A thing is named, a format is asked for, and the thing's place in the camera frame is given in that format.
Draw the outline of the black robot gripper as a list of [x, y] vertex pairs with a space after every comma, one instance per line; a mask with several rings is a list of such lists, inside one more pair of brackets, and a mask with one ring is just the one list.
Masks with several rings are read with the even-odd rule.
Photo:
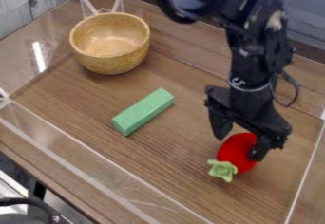
[[260, 92], [243, 92], [233, 88], [208, 85], [205, 88], [213, 134], [224, 140], [238, 124], [259, 135], [249, 158], [263, 161], [269, 149], [285, 147], [292, 126], [279, 113], [273, 96], [268, 89]]

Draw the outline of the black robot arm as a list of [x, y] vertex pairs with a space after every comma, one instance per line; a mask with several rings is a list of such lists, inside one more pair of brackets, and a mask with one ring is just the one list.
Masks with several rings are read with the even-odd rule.
[[156, 0], [165, 15], [181, 24], [209, 20], [226, 32], [232, 68], [226, 88], [205, 88], [213, 134], [224, 139], [237, 124], [257, 135], [248, 158], [261, 161], [281, 149], [292, 126], [277, 112], [280, 79], [295, 47], [288, 39], [288, 13], [283, 0]]

